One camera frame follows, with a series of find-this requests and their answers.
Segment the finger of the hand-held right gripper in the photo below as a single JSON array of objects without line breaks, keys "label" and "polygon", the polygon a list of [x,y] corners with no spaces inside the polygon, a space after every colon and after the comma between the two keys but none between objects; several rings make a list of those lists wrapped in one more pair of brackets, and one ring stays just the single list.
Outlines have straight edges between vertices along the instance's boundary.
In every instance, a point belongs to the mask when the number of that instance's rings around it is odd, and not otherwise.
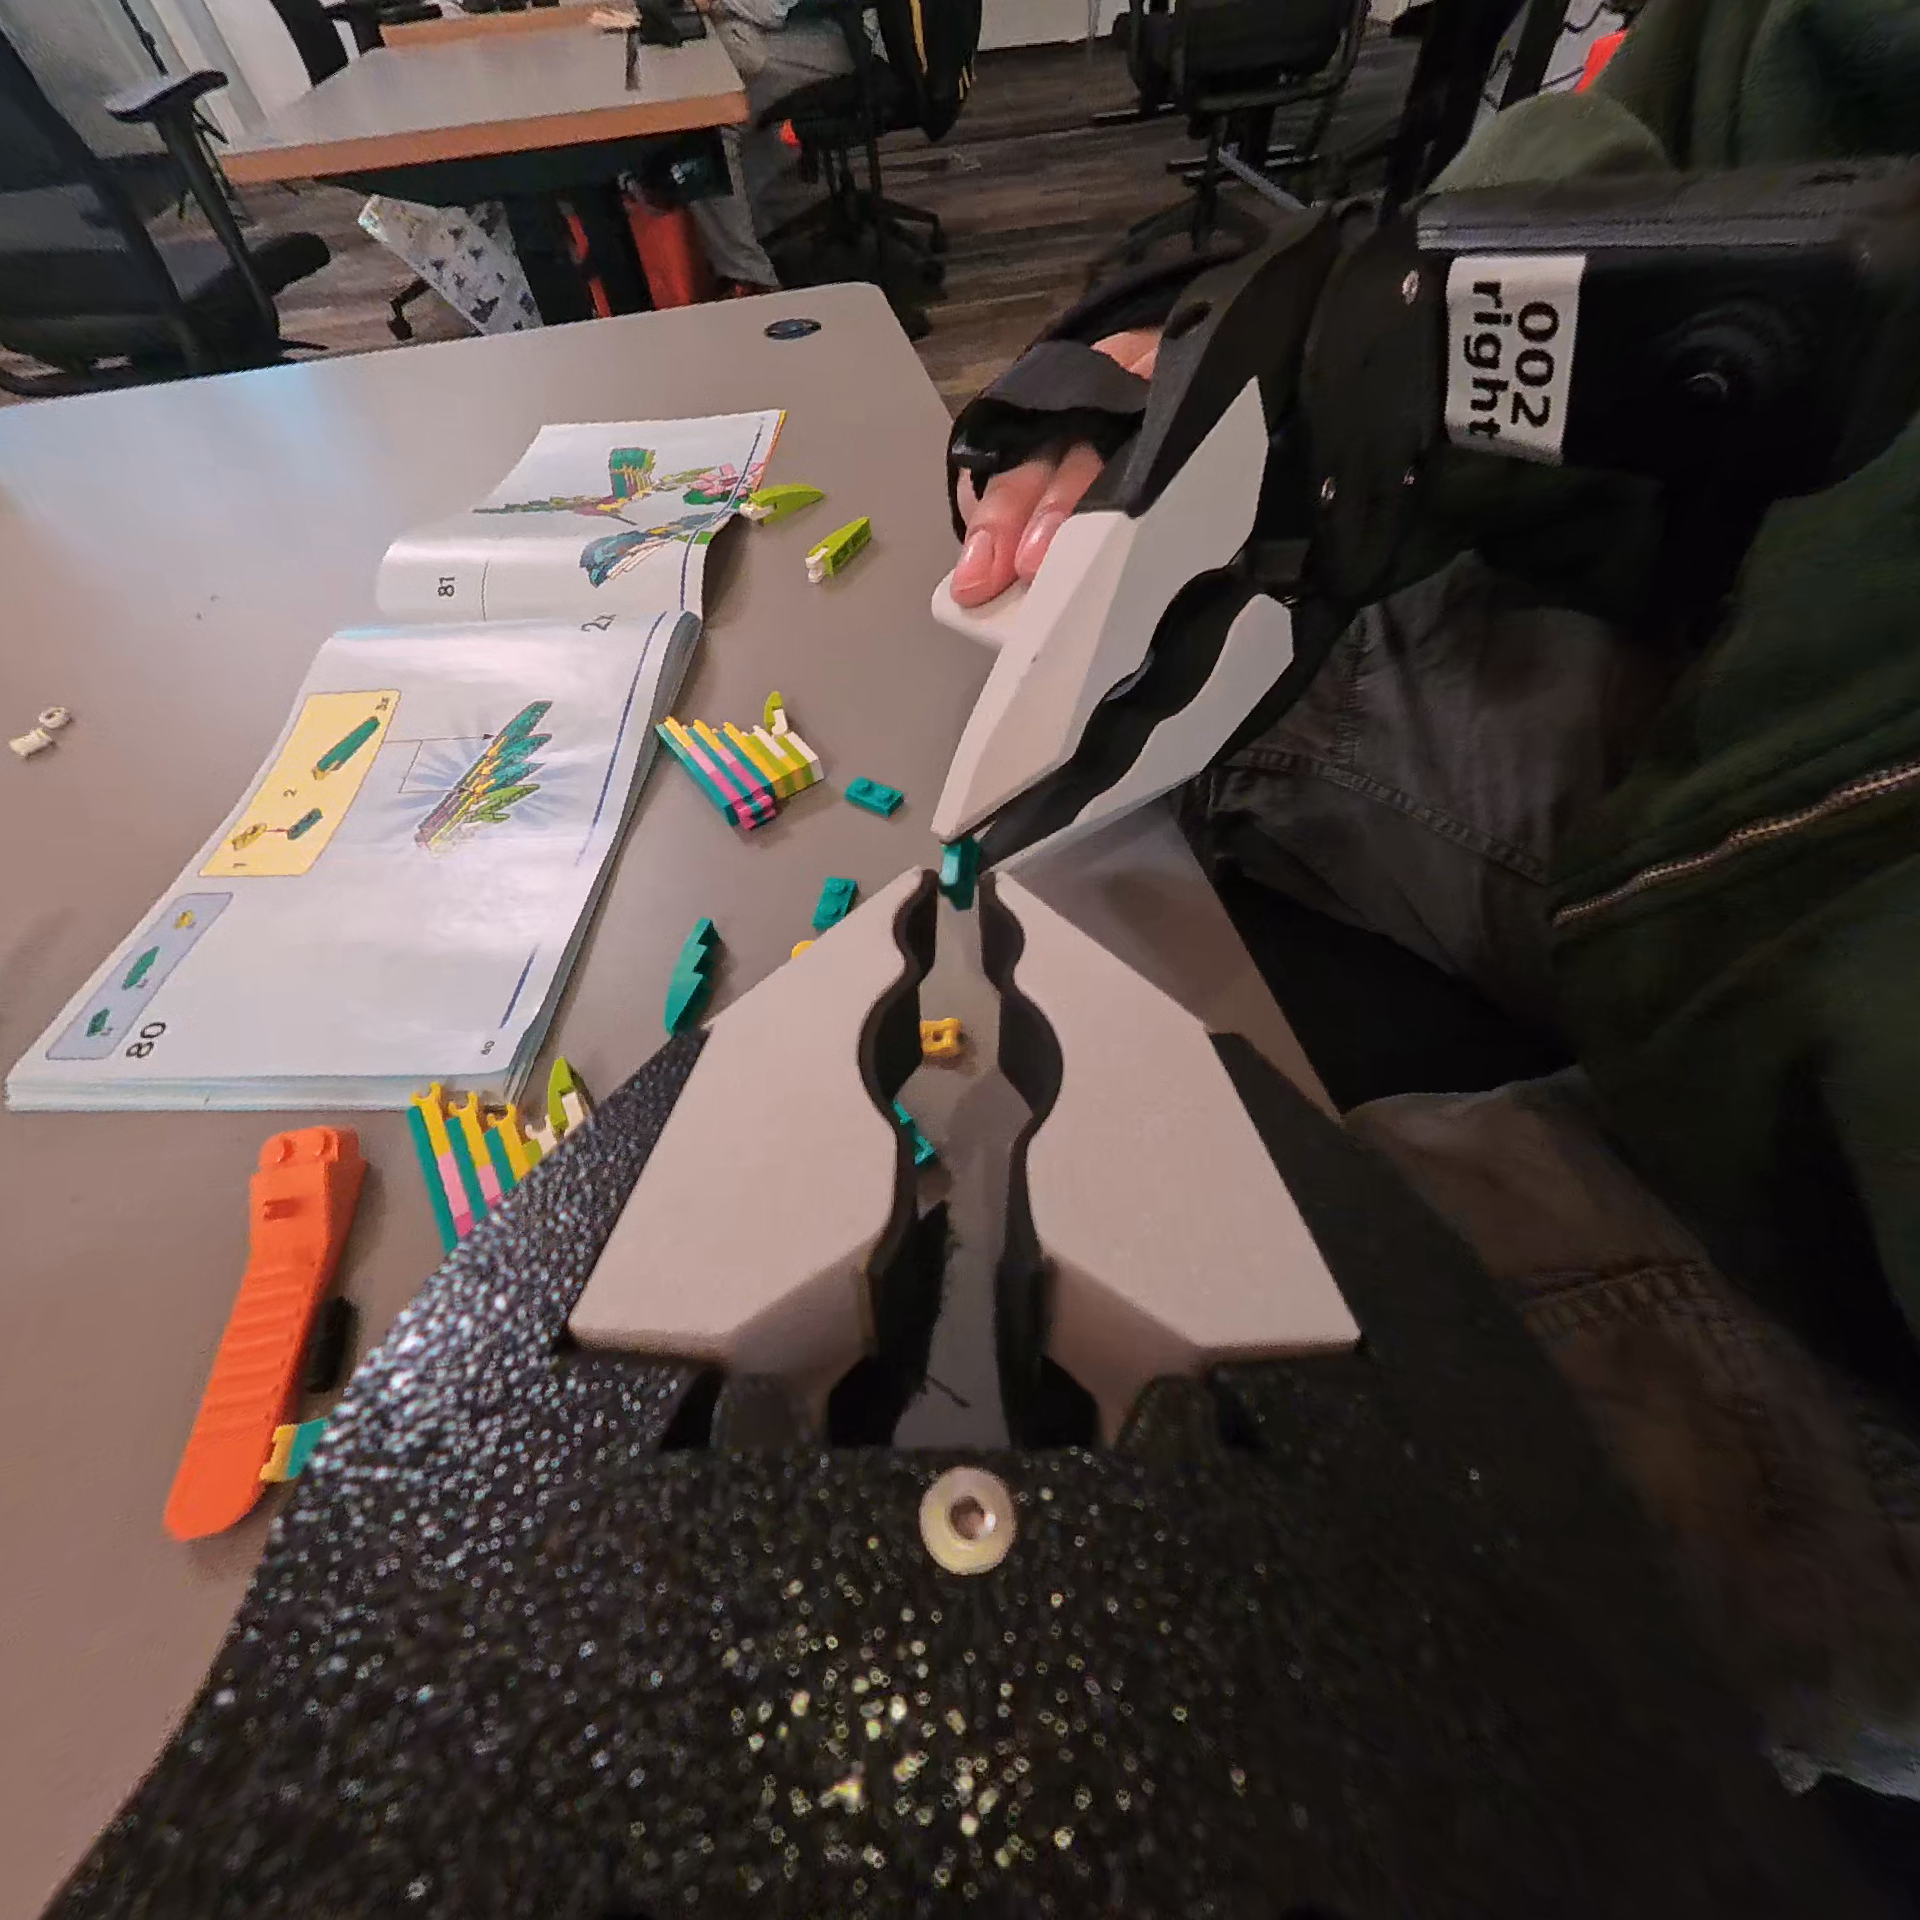
[{"label": "finger of the hand-held right gripper", "polygon": [[1249,541],[1270,433],[1249,380],[1142,514],[1089,500],[1054,537],[1038,578],[999,616],[935,592],[938,617],[999,651],[932,808],[943,841],[972,834],[1073,754],[1092,706],[1145,659],[1175,596]]},{"label": "finger of the hand-held right gripper", "polygon": [[1187,587],[1065,763],[995,812],[982,868],[1059,851],[1203,773],[1294,662],[1294,609],[1252,587]]}]

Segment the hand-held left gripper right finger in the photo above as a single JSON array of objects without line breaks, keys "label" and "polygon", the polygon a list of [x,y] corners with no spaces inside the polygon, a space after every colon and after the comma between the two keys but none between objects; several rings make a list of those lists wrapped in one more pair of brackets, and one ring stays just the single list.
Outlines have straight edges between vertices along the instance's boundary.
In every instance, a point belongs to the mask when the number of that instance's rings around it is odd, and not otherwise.
[{"label": "hand-held left gripper right finger", "polygon": [[1354,1354],[1224,1037],[1020,880],[983,880],[976,914],[1027,1109],[995,1294],[1016,1445],[1111,1442],[1163,1379]]}]

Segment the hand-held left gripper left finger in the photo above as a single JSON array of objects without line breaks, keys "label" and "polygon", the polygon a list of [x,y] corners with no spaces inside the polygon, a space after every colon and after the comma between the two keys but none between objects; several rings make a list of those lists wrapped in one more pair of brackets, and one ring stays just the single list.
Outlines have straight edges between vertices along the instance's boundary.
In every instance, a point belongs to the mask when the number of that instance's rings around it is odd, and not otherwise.
[{"label": "hand-held left gripper left finger", "polygon": [[896,1437],[944,1304],[947,1204],[896,1109],[938,922],[907,872],[711,1019],[572,1308],[578,1349],[769,1382],[833,1445]]}]

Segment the striped lego wing assembly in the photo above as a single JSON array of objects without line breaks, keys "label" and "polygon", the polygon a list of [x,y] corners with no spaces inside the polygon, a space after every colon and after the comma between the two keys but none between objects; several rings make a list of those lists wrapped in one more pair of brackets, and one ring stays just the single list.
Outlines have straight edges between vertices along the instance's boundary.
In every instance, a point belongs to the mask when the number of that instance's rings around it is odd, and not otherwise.
[{"label": "striped lego wing assembly", "polygon": [[440,1249],[452,1256],[585,1129],[592,1096],[572,1060],[559,1057],[528,1109],[434,1084],[415,1093],[404,1117]]},{"label": "striped lego wing assembly", "polygon": [[826,782],[824,756],[796,731],[780,690],[751,728],[668,716],[656,721],[656,738],[737,833],[771,825],[783,805]]}]

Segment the lego instruction booklet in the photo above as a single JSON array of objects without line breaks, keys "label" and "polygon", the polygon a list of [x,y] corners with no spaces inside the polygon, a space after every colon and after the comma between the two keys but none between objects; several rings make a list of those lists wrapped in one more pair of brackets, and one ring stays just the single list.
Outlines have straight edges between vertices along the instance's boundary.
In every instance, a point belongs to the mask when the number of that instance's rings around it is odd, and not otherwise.
[{"label": "lego instruction booklet", "polygon": [[547,424],[401,536],[248,795],[7,1072],[19,1114],[398,1112],[515,1096],[564,994],[710,546],[785,409]]}]

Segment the person's right hand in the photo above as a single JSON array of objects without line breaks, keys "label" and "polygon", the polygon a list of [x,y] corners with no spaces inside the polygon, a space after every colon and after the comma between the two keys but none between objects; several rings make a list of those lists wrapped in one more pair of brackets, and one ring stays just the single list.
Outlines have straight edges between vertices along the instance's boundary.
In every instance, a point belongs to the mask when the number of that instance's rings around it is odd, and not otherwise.
[{"label": "person's right hand", "polygon": [[947,451],[956,606],[979,610],[1036,581],[1067,516],[1138,433],[1162,340],[1154,324],[1034,342],[963,409]]}]

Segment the person's dark trousers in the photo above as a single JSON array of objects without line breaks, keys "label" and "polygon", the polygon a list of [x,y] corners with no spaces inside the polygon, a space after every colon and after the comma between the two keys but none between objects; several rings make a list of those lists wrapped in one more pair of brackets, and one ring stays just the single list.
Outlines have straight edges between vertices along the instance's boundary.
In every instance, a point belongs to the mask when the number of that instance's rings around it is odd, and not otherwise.
[{"label": "person's dark trousers", "polygon": [[1672,1548],[1799,1804],[1915,1916],[1915,1365],[1794,1329],[1626,1164],[1552,1008],[1550,857],[1670,662],[1478,558],[1368,609],[1188,834],[1354,1132],[1474,1249]]}]

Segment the person's green jacket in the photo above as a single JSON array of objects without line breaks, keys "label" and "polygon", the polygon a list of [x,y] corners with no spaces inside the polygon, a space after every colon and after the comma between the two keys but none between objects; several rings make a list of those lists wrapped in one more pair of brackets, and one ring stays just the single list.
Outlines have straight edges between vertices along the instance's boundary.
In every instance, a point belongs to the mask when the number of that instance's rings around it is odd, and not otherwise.
[{"label": "person's green jacket", "polygon": [[1440,954],[1576,1062],[1364,1132],[1519,1299],[1796,1785],[1915,1802],[1915,418],[1632,629],[1459,616]]}]

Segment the orange brick separator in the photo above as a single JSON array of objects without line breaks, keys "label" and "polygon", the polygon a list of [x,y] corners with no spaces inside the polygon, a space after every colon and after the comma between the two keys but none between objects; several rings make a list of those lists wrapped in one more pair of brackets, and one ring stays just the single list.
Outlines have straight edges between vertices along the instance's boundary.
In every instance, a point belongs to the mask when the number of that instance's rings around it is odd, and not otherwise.
[{"label": "orange brick separator", "polygon": [[163,1530],[182,1545],[244,1521],[294,1421],[304,1354],[337,1278],[369,1161],[348,1128],[262,1145],[248,1196],[248,1264],[187,1434]]}]

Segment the black mesh office chair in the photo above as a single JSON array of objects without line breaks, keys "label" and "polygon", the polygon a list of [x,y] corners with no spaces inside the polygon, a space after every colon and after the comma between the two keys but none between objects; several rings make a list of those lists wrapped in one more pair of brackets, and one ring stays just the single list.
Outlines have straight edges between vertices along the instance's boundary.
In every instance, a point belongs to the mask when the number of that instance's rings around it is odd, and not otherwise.
[{"label": "black mesh office chair", "polygon": [[[1180,115],[1188,131],[1230,140],[1244,160],[1305,169],[1318,157],[1358,61],[1368,3],[1132,3],[1111,27],[1137,108],[1099,125]],[[1311,109],[1307,131],[1273,144],[1283,112]]]}]

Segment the orange bag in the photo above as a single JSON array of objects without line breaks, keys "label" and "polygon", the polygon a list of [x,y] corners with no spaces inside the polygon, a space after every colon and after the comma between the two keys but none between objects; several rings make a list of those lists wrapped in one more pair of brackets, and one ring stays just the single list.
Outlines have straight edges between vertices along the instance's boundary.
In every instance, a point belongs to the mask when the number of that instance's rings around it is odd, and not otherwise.
[{"label": "orange bag", "polygon": [[578,188],[562,194],[561,208],[587,320],[713,297],[711,264],[687,208],[649,200],[635,181]]}]

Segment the patterned white bag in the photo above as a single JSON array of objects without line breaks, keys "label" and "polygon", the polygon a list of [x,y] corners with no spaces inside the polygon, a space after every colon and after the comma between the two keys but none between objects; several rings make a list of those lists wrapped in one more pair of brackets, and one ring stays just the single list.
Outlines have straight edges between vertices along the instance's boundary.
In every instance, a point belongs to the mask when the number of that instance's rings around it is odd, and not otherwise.
[{"label": "patterned white bag", "polygon": [[410,304],[424,296],[440,297],[479,333],[544,324],[504,201],[432,208],[371,196],[356,222],[415,270],[415,280],[392,302],[388,332],[396,340],[410,342],[417,336]]}]

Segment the grey wood-edged desk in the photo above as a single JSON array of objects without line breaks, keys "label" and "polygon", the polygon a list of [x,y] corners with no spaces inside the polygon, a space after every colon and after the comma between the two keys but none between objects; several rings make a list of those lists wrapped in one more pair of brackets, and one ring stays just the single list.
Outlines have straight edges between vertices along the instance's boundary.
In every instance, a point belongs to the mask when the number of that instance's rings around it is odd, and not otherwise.
[{"label": "grey wood-edged desk", "polygon": [[559,154],[751,120],[711,36],[631,43],[575,21],[542,33],[428,34],[350,60],[225,147],[239,186],[348,179],[432,162]]}]

